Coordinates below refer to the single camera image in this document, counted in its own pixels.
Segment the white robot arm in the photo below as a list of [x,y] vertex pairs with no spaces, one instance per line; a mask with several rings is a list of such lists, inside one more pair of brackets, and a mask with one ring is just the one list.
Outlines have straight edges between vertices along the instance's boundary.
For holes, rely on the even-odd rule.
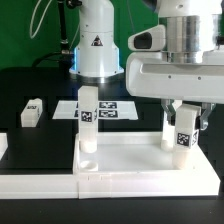
[[157,25],[129,37],[132,54],[120,67],[114,44],[114,9],[109,0],[73,0],[79,7],[80,42],[70,72],[87,80],[126,74],[134,96],[159,98],[169,118],[174,100],[200,102],[196,127],[208,127],[224,104],[224,43],[219,35],[224,0],[142,0],[158,14]]

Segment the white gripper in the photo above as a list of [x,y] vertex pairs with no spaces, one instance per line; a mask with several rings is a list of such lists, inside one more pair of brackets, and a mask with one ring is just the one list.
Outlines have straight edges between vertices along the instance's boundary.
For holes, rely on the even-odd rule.
[[173,100],[203,102],[200,129],[204,131],[215,103],[224,104],[224,50],[207,52],[201,64],[168,63],[159,52],[132,53],[126,64],[126,88],[132,96],[162,99],[164,118],[172,126]]

